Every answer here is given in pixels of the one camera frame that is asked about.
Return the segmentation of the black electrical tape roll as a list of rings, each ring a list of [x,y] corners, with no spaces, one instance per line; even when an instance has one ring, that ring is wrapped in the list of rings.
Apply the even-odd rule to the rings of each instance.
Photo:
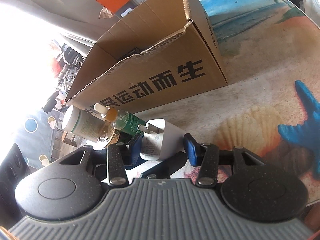
[[[130,57],[132,55],[137,55],[139,54],[141,51],[139,48],[134,48],[132,49],[131,51],[129,51],[128,53],[126,53],[124,56],[123,56],[123,59],[127,58],[127,57]]]

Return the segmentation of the white usb charger plug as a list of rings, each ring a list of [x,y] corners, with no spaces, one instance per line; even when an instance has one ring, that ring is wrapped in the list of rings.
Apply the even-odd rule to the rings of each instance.
[[[139,124],[138,130],[143,133],[140,157],[148,161],[163,161],[182,151],[183,137],[186,132],[166,121],[152,119],[145,125]]]

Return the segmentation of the beige curtain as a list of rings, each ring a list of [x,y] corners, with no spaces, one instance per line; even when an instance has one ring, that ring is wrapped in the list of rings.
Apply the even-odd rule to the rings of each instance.
[[[58,27],[69,45],[83,51],[90,50],[119,20],[116,16],[100,18],[103,7],[96,0],[1,1]]]

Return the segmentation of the green dropper bottle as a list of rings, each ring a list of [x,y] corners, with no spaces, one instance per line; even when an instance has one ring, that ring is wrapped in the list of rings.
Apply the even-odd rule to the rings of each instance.
[[[139,133],[138,125],[146,125],[144,120],[123,109],[116,110],[113,107],[104,106],[101,103],[96,103],[93,108],[101,114],[104,120],[110,122],[116,130],[132,137],[135,136],[136,133]]]

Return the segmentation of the brown cardboard box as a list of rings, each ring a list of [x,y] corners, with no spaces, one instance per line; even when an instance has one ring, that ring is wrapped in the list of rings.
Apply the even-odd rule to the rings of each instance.
[[[134,48],[140,53],[123,59]],[[137,113],[227,85],[199,0],[147,0],[97,40],[65,104],[95,114],[101,103]]]

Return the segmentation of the wheelchair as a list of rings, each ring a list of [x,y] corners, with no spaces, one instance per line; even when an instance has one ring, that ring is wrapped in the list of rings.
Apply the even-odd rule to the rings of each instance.
[[[44,113],[49,114],[53,109],[65,113],[68,106],[64,106],[66,97],[71,89],[71,86],[84,63],[85,58],[72,47],[67,44],[59,45],[55,41],[61,50],[61,53],[57,55],[54,66],[57,71],[57,89],[48,98],[42,110]]]

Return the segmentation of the white supplement bottle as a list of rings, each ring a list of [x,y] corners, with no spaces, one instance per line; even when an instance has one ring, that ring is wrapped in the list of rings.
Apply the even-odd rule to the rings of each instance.
[[[64,114],[62,129],[92,142],[98,142],[105,122],[71,105]]]

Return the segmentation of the gold lid cream jar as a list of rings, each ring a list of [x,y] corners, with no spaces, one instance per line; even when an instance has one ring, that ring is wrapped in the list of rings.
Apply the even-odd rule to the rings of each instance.
[[[99,130],[97,143],[99,146],[107,148],[108,145],[116,144],[118,142],[128,143],[131,139],[131,135],[115,129],[110,122],[106,121]]]

